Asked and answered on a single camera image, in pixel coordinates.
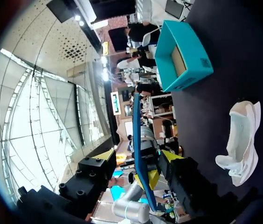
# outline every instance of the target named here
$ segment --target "sign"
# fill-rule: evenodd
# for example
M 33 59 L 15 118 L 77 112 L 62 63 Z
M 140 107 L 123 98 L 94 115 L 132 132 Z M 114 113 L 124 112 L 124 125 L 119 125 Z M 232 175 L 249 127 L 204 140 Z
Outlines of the sign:
M 109 42 L 105 41 L 102 44 L 103 47 L 103 56 L 107 56 L 109 54 Z
M 120 115 L 121 109 L 118 92 L 111 92 L 111 101 L 114 115 Z

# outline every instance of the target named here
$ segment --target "white shirt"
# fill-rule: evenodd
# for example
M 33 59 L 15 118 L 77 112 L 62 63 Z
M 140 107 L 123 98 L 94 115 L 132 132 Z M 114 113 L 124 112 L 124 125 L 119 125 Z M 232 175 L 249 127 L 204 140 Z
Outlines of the white shirt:
M 127 62 L 127 60 L 123 60 L 123 61 L 119 62 L 117 64 L 117 68 L 120 68 L 120 69 L 137 69 L 137 68 L 140 68 L 140 64 L 139 64 L 138 59 L 135 59 L 131 62 Z
M 133 82 L 139 82 L 140 81 L 138 73 L 125 73 L 124 78 L 125 78 L 124 81 L 127 84 L 133 84 Z

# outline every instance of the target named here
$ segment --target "blue panel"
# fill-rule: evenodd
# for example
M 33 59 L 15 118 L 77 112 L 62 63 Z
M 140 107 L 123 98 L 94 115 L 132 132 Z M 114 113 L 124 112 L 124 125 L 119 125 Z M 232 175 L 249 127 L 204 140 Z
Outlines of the blue panel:
M 145 190 L 149 205 L 153 211 L 157 210 L 156 200 L 153 191 L 149 187 L 148 169 L 146 163 L 141 158 L 141 121 L 140 121 L 140 97 L 136 93 L 133 101 L 133 146 L 135 153 L 135 167 L 140 181 Z

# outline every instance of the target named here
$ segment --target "metal cylinder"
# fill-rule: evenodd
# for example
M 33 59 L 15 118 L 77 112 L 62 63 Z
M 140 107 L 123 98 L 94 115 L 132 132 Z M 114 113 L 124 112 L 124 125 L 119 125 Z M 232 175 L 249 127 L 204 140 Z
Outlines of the metal cylinder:
M 148 204 L 138 202 L 142 194 L 143 189 L 134 182 L 126 194 L 114 202 L 113 213 L 133 222 L 146 223 L 149 220 L 150 207 Z

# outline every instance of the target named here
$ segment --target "orange object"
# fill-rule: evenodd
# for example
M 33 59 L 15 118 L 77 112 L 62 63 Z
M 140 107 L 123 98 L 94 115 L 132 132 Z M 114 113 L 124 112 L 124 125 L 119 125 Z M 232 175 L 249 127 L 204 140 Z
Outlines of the orange object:
M 125 162 L 127 155 L 125 154 L 116 154 L 116 163 L 120 165 Z

